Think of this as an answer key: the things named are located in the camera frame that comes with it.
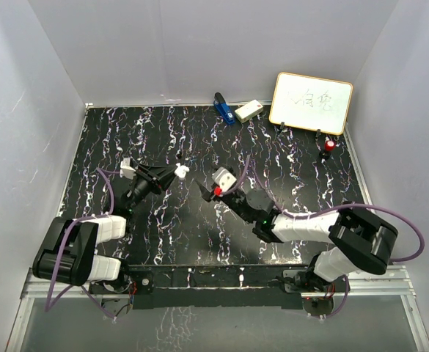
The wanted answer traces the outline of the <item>white earbud charging case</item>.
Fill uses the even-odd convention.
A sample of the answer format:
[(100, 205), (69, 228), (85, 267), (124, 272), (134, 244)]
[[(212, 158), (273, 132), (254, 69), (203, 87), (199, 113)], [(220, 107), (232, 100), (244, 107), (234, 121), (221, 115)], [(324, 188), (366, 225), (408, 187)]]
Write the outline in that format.
[(180, 180), (185, 180), (186, 175), (189, 173), (190, 169), (185, 166), (182, 165), (181, 163), (177, 163), (176, 164), (176, 169), (174, 171), (174, 174), (180, 179)]

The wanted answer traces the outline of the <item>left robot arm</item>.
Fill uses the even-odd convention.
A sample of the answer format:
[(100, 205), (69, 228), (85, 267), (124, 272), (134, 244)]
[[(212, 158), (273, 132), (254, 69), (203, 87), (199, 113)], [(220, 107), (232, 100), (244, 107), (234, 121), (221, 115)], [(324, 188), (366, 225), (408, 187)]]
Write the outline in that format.
[(80, 286), (105, 282), (114, 292), (127, 290), (131, 275), (122, 261), (95, 253), (96, 246), (125, 236), (133, 208), (148, 194), (161, 194), (175, 178), (184, 180), (189, 168), (181, 164), (147, 166), (120, 164), (118, 174), (130, 180), (128, 189), (116, 196), (106, 173), (98, 171), (109, 191), (109, 203), (100, 215), (77, 219), (56, 217), (35, 256), (32, 273), (40, 279)]

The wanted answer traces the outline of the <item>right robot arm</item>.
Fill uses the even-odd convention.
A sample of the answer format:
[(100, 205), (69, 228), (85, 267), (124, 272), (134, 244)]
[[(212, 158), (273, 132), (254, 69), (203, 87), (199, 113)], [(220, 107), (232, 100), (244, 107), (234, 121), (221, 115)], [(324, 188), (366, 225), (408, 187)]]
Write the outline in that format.
[(374, 213), (358, 207), (323, 215), (287, 216), (261, 188), (223, 195), (219, 186), (199, 186), (202, 198), (223, 202), (266, 243), (314, 241), (334, 248), (316, 254), (304, 271), (280, 277), (283, 287), (297, 292), (324, 291), (340, 277), (355, 271), (383, 275), (397, 239), (397, 229)]

